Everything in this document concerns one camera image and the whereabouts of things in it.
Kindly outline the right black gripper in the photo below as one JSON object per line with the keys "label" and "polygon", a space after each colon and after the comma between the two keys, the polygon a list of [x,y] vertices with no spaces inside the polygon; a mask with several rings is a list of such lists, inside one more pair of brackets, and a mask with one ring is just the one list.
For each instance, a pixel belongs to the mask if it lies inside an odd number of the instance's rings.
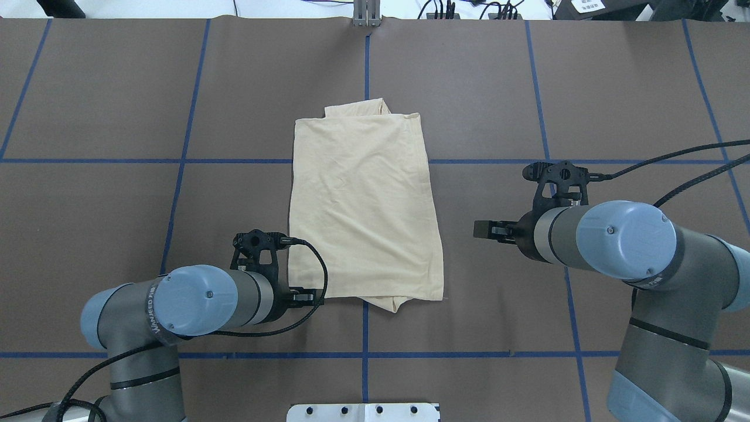
{"label": "right black gripper", "polygon": [[534,240],[536,224],[543,214],[551,209],[569,207],[575,200],[583,205],[589,204],[589,170],[583,166],[575,166],[571,161],[560,161],[555,164],[536,161],[525,166],[522,175],[525,180],[538,184],[532,209],[518,222],[476,220],[473,225],[473,236],[477,239],[515,241],[512,232],[517,225],[517,248],[520,252],[533,261],[546,261]]}

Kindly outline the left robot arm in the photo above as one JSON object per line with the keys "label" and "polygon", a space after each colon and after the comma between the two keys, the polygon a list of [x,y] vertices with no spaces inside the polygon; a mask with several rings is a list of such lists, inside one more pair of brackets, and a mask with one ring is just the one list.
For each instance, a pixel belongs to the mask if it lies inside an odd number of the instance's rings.
{"label": "left robot arm", "polygon": [[241,329],[276,321],[289,309],[314,312],[324,303],[326,287],[292,287],[279,280],[278,252],[297,245],[310,247],[285,233],[238,233],[228,269],[184,266],[94,294],[81,312],[80,330],[108,358],[75,382],[62,405],[71,406],[83,382],[107,367],[110,393],[96,401],[93,420],[185,421],[180,344],[208,335],[279,335],[300,321],[262,333]]}

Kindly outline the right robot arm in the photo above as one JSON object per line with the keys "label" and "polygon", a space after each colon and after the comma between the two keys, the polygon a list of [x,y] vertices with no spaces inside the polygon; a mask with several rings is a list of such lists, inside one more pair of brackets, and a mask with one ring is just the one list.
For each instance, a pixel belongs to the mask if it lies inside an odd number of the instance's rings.
{"label": "right robot arm", "polygon": [[723,312],[748,309],[748,251],[675,224],[648,204],[590,204],[588,184],[613,179],[569,161],[537,161],[517,221],[477,220],[474,237],[517,246],[533,261],[631,286],[635,301],[612,374],[619,421],[747,421],[748,371],[710,358]]}

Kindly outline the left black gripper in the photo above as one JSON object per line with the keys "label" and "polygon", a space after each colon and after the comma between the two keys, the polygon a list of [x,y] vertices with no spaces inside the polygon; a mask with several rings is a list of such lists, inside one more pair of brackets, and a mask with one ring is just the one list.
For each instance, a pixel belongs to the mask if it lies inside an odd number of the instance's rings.
{"label": "left black gripper", "polygon": [[255,285],[258,305],[249,323],[278,320],[291,308],[316,307],[321,304],[319,289],[290,287],[279,280],[278,251],[288,249],[291,242],[281,232],[236,233],[231,270],[247,273]]}

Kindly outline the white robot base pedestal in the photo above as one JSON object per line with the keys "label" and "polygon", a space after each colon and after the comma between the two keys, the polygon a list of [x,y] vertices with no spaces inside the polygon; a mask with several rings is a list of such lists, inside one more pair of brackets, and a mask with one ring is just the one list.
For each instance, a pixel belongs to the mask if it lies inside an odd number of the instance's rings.
{"label": "white robot base pedestal", "polygon": [[287,421],[440,421],[433,403],[334,403],[298,404],[287,412]]}

